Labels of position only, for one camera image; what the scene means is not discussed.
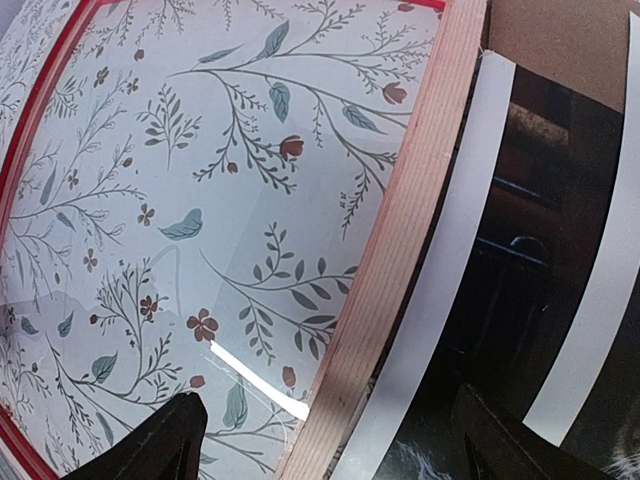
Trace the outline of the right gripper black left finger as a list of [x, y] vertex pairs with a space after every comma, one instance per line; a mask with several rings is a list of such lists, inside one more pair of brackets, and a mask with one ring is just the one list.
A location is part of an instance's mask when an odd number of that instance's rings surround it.
[[196, 479], [207, 421], [199, 394], [177, 394], [107, 452], [64, 478]]

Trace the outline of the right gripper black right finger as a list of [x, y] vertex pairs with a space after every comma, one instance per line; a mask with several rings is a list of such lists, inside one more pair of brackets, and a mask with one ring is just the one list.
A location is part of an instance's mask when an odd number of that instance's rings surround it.
[[464, 479], [570, 479], [580, 461], [536, 435], [469, 384], [452, 411]]

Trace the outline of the white mat board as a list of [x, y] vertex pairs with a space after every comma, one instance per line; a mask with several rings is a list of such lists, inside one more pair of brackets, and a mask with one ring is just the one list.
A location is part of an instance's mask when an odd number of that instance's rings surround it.
[[585, 293], [524, 424], [558, 447], [611, 351], [639, 272], [639, 15], [628, 13], [628, 54], [618, 169]]

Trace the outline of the cat photo print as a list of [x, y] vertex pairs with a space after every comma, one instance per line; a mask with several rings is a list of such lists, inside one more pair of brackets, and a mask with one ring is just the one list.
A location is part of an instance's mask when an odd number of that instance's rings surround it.
[[[422, 270], [334, 478], [462, 479], [452, 411], [464, 384], [524, 424], [594, 266], [623, 119], [503, 56], [483, 58]], [[639, 475], [639, 272], [558, 447], [616, 479]]]

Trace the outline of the red wooden picture frame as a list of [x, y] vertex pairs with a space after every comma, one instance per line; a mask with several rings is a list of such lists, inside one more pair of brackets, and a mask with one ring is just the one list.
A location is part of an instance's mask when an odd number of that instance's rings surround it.
[[[28, 1], [1, 44], [1, 246], [17, 172], [44, 101], [83, 29], [117, 1]], [[296, 418], [273, 476], [320, 479], [363, 399], [399, 315], [449, 170], [487, 5], [448, 1], [407, 132], [336, 329], [304, 401], [284, 395], [223, 346], [211, 352]], [[57, 479], [1, 404], [1, 441], [27, 479]]]

